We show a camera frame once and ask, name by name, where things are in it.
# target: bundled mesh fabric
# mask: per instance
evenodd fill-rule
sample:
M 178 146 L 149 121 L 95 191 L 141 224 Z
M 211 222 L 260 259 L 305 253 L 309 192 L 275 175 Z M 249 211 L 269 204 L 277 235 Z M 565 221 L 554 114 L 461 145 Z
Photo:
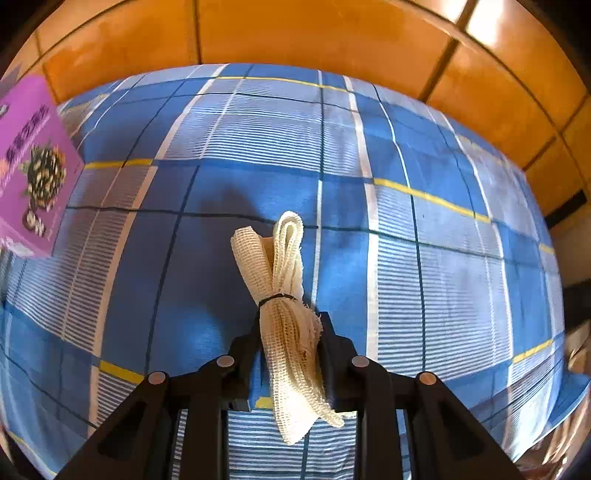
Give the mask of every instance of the bundled mesh fabric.
M 273 238 L 261 238 L 251 227 L 234 232 L 232 251 L 240 274 L 256 304 L 261 306 L 261 339 L 271 380 L 275 420 L 283 441 L 298 442 L 320 417 L 343 426 L 324 397 L 322 375 L 316 362 L 316 346 L 322 324 L 302 303 L 303 265 L 300 244 L 301 218 L 285 212 L 273 229 Z

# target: blue plaid bedsheet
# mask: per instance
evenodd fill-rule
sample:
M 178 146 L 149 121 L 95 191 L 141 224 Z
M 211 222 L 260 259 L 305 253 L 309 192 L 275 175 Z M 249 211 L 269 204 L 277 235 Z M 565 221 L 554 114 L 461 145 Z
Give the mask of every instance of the blue plaid bedsheet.
M 378 85 L 263 64 L 136 75 L 59 111 L 86 168 L 54 255 L 0 263 L 0 414 L 45 477 L 148 372 L 194 371 L 249 330 L 230 236 L 270 236 L 286 210 L 307 298 L 360 354 L 437 373 L 513 458 L 548 429 L 556 258 L 523 173 L 481 137 Z M 352 477 L 354 420 L 288 447 L 265 378 L 256 394 L 230 414 L 232 479 Z

